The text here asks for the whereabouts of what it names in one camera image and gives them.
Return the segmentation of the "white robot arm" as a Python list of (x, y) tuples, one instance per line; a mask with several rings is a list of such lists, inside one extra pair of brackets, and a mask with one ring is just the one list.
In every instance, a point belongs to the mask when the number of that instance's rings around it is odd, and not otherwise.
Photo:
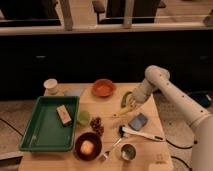
[(145, 78), (132, 91), (128, 103), (133, 109), (138, 108), (157, 89), (183, 114), (194, 132), (192, 171), (213, 171), (213, 114), (176, 87), (170, 81), (168, 70), (156, 65), (148, 66)]

